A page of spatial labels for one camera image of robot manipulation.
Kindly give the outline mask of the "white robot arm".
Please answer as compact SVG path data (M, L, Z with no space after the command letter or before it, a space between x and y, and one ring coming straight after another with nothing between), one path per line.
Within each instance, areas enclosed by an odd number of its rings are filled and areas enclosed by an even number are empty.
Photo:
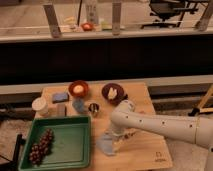
M118 139L126 128L136 128L206 148L208 155L204 171L213 171L213 119L136 113L134 103L124 100L110 114L109 131L114 139Z

